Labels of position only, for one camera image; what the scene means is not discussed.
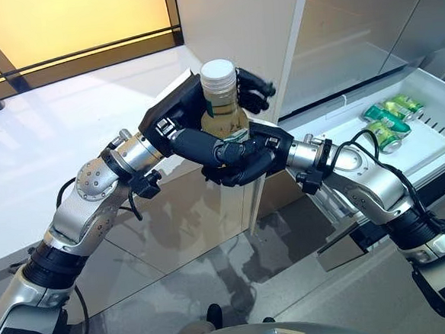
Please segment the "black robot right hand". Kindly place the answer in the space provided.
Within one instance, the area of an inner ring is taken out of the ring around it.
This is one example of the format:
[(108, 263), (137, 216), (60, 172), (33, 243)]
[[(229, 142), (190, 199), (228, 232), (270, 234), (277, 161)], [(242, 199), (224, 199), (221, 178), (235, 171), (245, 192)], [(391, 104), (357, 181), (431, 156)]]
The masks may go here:
[(247, 140), (227, 140), (215, 148), (215, 157), (222, 165), (205, 165), (201, 169), (205, 180), (234, 187), (247, 185), (268, 172), (285, 169), (294, 137), (263, 121), (251, 121), (249, 128)]

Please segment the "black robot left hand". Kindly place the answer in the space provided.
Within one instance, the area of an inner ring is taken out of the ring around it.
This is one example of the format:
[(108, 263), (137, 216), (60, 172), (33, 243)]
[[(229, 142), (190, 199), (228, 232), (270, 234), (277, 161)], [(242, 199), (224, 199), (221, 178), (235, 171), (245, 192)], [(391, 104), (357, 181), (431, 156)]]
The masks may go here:
[[(269, 97), (276, 93), (274, 84), (240, 67), (235, 70), (239, 107), (259, 114), (269, 108)], [(206, 99), (200, 75), (189, 73), (177, 88), (147, 110), (138, 129), (165, 158), (174, 154), (204, 166), (220, 167), (237, 162), (242, 156), (225, 157), (226, 143), (201, 130)]]

